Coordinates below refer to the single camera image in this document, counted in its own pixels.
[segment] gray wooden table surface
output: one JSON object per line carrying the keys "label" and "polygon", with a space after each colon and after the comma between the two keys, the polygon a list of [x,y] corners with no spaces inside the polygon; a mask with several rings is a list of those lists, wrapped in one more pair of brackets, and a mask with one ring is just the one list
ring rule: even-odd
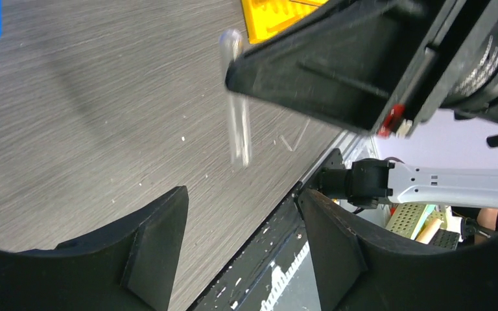
{"label": "gray wooden table surface", "polygon": [[183,310],[338,131],[252,104],[232,172],[217,40],[239,0],[2,0],[0,248],[53,248],[157,198],[191,197],[171,310]]}

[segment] clear test tube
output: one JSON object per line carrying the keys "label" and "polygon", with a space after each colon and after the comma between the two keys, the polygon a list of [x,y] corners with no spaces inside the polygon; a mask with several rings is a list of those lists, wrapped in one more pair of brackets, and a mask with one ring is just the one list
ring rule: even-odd
{"label": "clear test tube", "polygon": [[[222,81],[225,81],[228,66],[243,52],[243,36],[238,30],[227,30],[220,36],[219,47]],[[253,156],[247,98],[230,91],[226,93],[231,163],[235,168],[245,168]]]}

